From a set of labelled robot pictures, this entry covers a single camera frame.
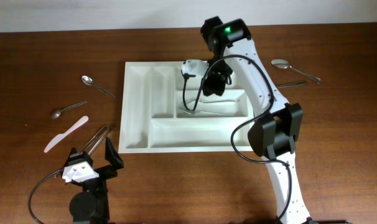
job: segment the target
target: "white plastic knife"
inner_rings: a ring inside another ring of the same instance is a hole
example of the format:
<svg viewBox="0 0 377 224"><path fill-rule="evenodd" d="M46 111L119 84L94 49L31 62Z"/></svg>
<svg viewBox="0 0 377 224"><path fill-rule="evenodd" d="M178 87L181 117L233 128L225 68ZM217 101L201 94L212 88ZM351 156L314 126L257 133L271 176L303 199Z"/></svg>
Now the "white plastic knife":
<svg viewBox="0 0 377 224"><path fill-rule="evenodd" d="M68 136L71 132L85 124L89 120L88 116L83 116L81 119L79 119L70 129L68 129L66 132L63 134L58 134L56 135L46 146L44 152L49 152L51 148L53 148L59 141L63 140L66 136Z"/></svg>

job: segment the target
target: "white tray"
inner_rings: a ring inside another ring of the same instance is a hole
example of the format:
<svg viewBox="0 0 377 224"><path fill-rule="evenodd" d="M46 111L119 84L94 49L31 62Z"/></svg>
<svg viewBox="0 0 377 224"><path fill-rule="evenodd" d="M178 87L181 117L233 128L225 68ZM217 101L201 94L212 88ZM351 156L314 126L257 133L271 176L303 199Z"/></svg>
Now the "white tray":
<svg viewBox="0 0 377 224"><path fill-rule="evenodd" d="M119 153L232 151L231 132L253 118L253 110L235 74L223 96L203 96L203 101L240 100L237 103L198 103L196 110L232 114L184 113L180 72L183 62L126 62L119 136ZM186 101L197 96L200 78L187 82ZM247 133L241 128L235 143L251 151Z"/></svg>

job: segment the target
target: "white wall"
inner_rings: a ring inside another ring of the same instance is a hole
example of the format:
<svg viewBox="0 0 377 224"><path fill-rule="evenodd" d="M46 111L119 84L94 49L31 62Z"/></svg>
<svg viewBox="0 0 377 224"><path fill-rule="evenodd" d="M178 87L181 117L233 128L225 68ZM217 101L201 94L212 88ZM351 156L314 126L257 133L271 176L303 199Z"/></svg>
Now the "white wall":
<svg viewBox="0 0 377 224"><path fill-rule="evenodd" d="M377 22L377 0L0 0L0 32Z"/></svg>

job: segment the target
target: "utensil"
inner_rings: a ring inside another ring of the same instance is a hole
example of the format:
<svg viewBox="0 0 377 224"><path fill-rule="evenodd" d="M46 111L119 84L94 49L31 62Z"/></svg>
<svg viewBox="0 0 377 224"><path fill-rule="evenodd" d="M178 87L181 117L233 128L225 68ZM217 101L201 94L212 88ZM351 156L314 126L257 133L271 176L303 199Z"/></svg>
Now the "utensil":
<svg viewBox="0 0 377 224"><path fill-rule="evenodd" d="M64 109L61 109L61 110L54 110L52 111L52 113L50 114L50 118L52 119L56 119L58 118L63 112L66 112L68 110L72 110L78 106L81 106L81 105L84 105L85 103L87 103L87 101L83 101L83 102L80 102L80 103L75 103L74 105L71 105L71 106L68 106Z"/></svg>
<svg viewBox="0 0 377 224"><path fill-rule="evenodd" d="M196 114L196 113L208 113L208 114L217 114L217 115L223 115L223 116L232 116L232 114L223 114L223 113L215 113L215 112L209 112L209 111L200 111L200 110L195 110L195 111L188 111L185 108L180 108L184 113L187 114Z"/></svg>
<svg viewBox="0 0 377 224"><path fill-rule="evenodd" d="M88 86L94 86L94 87L96 87L97 89L99 89L100 91L102 91L103 93L107 93L107 94L109 94L110 96L112 96L112 97L115 98L115 95L114 95L114 94L112 94L112 93L110 93L109 91L103 89L102 87L100 87L100 86L94 84L94 83L93 83L93 80L92 80L90 77L84 75L84 76L81 77L81 79L82 79L82 81L84 82L84 84L86 84L86 85L88 85Z"/></svg>
<svg viewBox="0 0 377 224"><path fill-rule="evenodd" d="M87 121L89 120L89 117L88 116L83 116L81 119L79 119L73 126L71 126L70 129L68 129L66 132L64 132L63 134L58 134L56 135L49 143L48 145L46 146L44 152L49 152L49 150L51 148L53 148L58 142L60 142L61 140L63 140L63 138L65 138L66 136L68 136L71 132L73 132L74 130L76 130L77 128L79 128L80 126L82 126L83 124L85 124Z"/></svg>
<svg viewBox="0 0 377 224"><path fill-rule="evenodd" d="M89 156L93 154L93 152L97 149L97 147L100 145L100 143L107 137L107 135L109 134L110 132L110 128L109 126L103 126L100 131L98 131L94 136L93 138L88 142L88 144L86 144L85 147L83 147L83 149L81 150L81 152L83 151L87 151L89 149L89 147L95 142L97 141L93 147L89 150L88 154Z"/></svg>
<svg viewBox="0 0 377 224"><path fill-rule="evenodd" d="M307 84L308 84L307 81L302 80L302 81L298 81L298 82L281 84L281 85L278 85L277 88L286 88L286 87L293 87L293 86L305 86Z"/></svg>
<svg viewBox="0 0 377 224"><path fill-rule="evenodd" d="M292 66L289 65L289 62L287 62L286 60L274 59L271 61L271 64L276 66L277 68L283 68L283 69L290 68L295 72L299 72L300 74L307 76L309 79L315 81L318 84L321 84L322 82L321 78L319 77L315 77L314 75L311 75L311 74L308 74L308 73L305 73L305 72L299 71L298 69L293 68Z"/></svg>
<svg viewBox="0 0 377 224"><path fill-rule="evenodd" d="M186 102L186 104L193 103L195 99L189 100ZM240 100L213 100L213 101L202 101L198 100L199 103L237 103L240 102Z"/></svg>

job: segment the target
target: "table surface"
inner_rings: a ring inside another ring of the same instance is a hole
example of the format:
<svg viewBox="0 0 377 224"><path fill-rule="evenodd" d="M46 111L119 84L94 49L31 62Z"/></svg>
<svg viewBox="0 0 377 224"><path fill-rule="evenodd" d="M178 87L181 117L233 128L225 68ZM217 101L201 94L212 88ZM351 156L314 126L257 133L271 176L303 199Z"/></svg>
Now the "table surface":
<svg viewBox="0 0 377 224"><path fill-rule="evenodd" d="M323 78L281 90L304 109L297 173L314 220L377 223L377 24L250 27L275 84L305 79L274 68L284 58ZM0 34L0 223L33 223L33 186L81 149L104 124L118 148L124 63L209 59L199 29L97 30ZM81 83L89 75L117 98ZM53 109L88 103L51 120ZM83 115L90 120L43 150ZM255 158L253 153L245 153ZM234 152L122 154L125 168L108 181L116 223L261 223L276 216L266 167ZM106 164L104 145L93 155ZM81 191L51 179L33 198L45 223L71 223Z"/></svg>

